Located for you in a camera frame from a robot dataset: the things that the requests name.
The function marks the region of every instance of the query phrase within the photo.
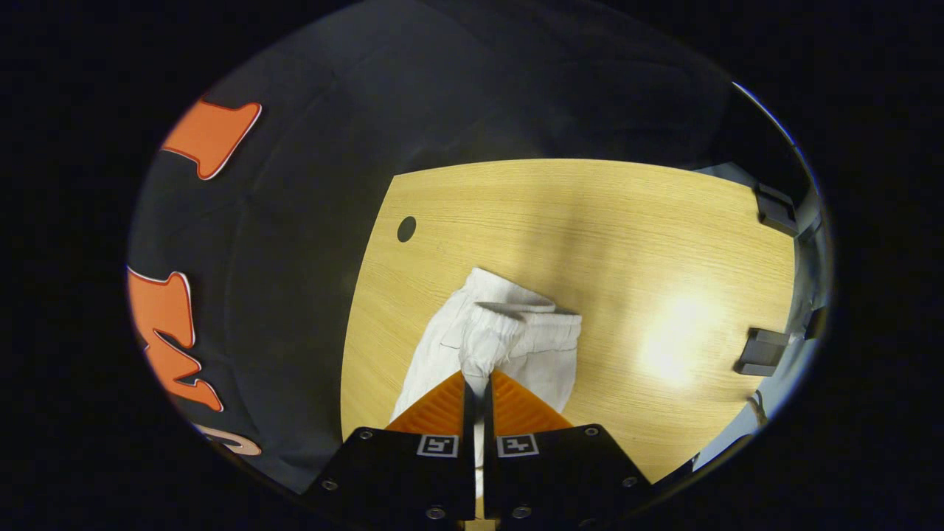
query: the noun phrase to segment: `white cloth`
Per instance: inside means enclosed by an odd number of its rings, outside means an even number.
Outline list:
[[[560,413],[574,387],[580,334],[581,316],[563,312],[550,299],[476,267],[427,325],[390,420],[457,370],[481,397],[494,368]],[[480,497],[483,439],[479,420],[475,448]]]

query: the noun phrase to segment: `wooden table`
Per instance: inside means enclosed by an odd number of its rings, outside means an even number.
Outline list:
[[[416,231],[401,243],[406,216]],[[750,188],[688,171],[553,159],[396,176],[347,325],[345,437],[387,425],[427,323],[474,266],[583,315],[564,416],[606,426],[654,482],[761,382],[733,364],[748,328],[784,330],[794,256]]]

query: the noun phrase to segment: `black fabric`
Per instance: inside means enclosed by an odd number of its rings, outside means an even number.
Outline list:
[[[205,94],[262,104],[223,171],[198,180],[162,151],[142,191],[128,264],[188,276],[189,353],[226,410],[177,406],[304,490],[341,442],[346,320],[393,175],[537,157],[692,168],[730,91],[709,61],[589,3],[380,0],[298,30]]]

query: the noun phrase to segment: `screw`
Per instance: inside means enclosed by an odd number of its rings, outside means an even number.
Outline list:
[[[514,510],[512,511],[512,518],[518,518],[518,519],[528,518],[530,515],[531,515],[530,507],[524,507],[524,506],[515,507]]]

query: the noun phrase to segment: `black bracket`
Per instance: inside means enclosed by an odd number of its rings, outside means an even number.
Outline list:
[[[787,335],[751,328],[741,359],[734,364],[739,374],[772,376],[786,348]]]
[[[492,384],[485,390],[492,411]],[[599,424],[495,437],[485,415],[485,518],[497,529],[603,526],[640,505],[652,485]]]
[[[466,384],[461,437],[354,430],[302,503],[355,528],[464,528],[475,520],[474,397]]]
[[[758,182],[754,186],[754,195],[757,196],[757,212],[762,224],[790,237],[797,235],[797,214],[793,200],[787,194]]]

